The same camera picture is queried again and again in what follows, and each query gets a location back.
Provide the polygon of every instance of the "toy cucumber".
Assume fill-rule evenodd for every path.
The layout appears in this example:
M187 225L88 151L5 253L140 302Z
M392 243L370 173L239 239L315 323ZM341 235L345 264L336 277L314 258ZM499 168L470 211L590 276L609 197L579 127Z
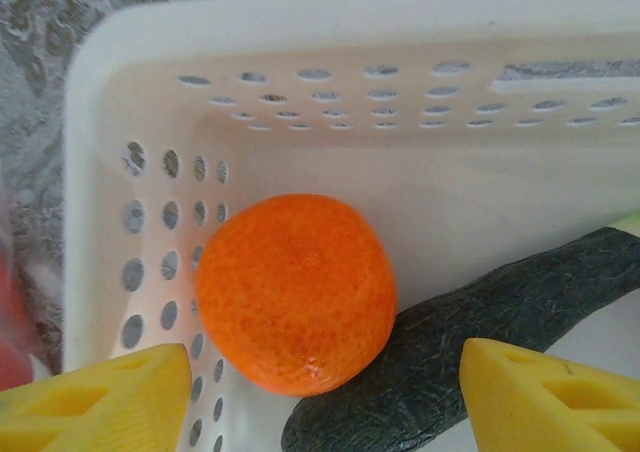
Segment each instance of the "toy cucumber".
M546 351L592 312L640 287L640 215L504 265L400 313L386 347L342 387L300 401L284 452L414 450L466 418L466 339Z

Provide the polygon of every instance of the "orange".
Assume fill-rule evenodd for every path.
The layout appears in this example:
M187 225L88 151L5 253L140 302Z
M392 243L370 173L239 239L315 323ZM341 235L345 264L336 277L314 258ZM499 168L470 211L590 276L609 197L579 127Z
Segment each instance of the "orange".
M206 244L204 326L249 380L282 395L328 392L380 353L397 313L391 263L352 207L320 195L258 203Z

